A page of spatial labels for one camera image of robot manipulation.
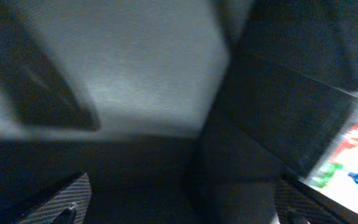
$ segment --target striped gray edge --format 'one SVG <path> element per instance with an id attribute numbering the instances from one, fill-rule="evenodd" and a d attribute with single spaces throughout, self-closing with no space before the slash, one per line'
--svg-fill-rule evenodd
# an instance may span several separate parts
<path id="1" fill-rule="evenodd" d="M 91 199 L 91 185 L 88 175 L 84 174 L 66 189 L 61 190 L 54 198 L 31 213 L 20 224 L 49 224 L 72 202 L 78 205 L 74 224 L 83 223 Z"/>

